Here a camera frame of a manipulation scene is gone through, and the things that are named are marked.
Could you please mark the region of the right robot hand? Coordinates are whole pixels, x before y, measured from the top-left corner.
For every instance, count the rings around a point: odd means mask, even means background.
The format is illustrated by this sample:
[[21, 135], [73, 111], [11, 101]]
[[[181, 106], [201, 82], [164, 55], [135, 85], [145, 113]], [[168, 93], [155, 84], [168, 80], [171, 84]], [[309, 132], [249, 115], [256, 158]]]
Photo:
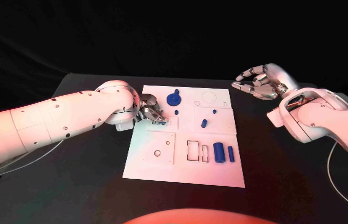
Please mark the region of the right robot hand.
[[231, 86], [262, 100], [286, 98], [299, 84], [280, 66], [273, 63], [254, 66], [240, 73]]

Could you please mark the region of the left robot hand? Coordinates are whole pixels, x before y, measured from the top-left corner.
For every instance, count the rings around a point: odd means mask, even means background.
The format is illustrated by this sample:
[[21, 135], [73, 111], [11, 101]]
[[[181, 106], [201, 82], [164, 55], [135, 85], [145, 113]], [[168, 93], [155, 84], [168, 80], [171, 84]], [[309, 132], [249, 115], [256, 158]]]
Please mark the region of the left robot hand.
[[152, 124], [165, 125], [168, 119], [162, 116], [157, 98], [151, 94], [141, 94], [139, 96], [139, 111], [135, 116], [135, 121], [149, 120]]

